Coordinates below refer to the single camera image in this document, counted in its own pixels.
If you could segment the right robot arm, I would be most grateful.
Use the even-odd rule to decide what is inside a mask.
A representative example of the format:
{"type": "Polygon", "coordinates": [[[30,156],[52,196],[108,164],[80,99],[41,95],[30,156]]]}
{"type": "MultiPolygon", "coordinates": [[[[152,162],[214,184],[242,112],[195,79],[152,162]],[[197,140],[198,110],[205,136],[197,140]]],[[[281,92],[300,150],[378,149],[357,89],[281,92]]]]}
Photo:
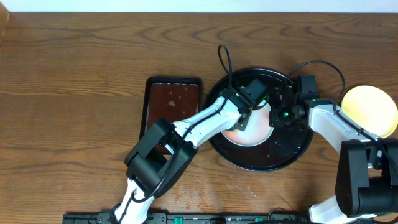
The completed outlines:
{"type": "Polygon", "coordinates": [[[313,223],[374,223],[397,212],[397,140],[381,139],[316,93],[281,95],[271,102],[272,126],[303,123],[339,154],[335,194],[308,209],[313,223]]]}

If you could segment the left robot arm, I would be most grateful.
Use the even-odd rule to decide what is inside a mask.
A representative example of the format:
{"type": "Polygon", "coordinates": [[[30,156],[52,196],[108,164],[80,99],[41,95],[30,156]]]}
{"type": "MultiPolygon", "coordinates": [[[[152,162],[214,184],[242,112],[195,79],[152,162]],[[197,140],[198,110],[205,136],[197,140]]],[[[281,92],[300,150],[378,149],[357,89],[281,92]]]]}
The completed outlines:
{"type": "Polygon", "coordinates": [[[239,126],[262,98],[248,88],[228,88],[207,109],[173,123],[156,121],[126,156],[127,190],[114,209],[115,223],[143,223],[154,199],[181,177],[197,148],[214,135],[239,126]]]}

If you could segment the yellow plate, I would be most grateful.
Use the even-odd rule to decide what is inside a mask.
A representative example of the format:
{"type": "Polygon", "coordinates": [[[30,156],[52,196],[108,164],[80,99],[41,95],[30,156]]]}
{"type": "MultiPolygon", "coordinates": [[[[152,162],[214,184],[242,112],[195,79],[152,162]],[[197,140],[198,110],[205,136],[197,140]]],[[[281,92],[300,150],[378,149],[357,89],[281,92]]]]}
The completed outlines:
{"type": "Polygon", "coordinates": [[[397,105],[386,92],[374,86],[349,90],[342,99],[341,109],[355,123],[381,138],[390,136],[397,128],[397,105]]]}

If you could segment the light green plate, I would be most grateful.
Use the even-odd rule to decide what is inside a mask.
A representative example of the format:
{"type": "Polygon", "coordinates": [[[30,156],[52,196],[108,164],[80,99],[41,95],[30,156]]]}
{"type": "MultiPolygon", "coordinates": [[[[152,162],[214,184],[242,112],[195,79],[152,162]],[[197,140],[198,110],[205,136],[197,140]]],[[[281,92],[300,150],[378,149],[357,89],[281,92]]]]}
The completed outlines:
{"type": "Polygon", "coordinates": [[[262,144],[270,137],[274,128],[269,126],[269,111],[271,109],[269,103],[263,100],[259,106],[261,106],[260,109],[252,111],[244,131],[225,130],[222,135],[238,146],[251,147],[262,144]]]}

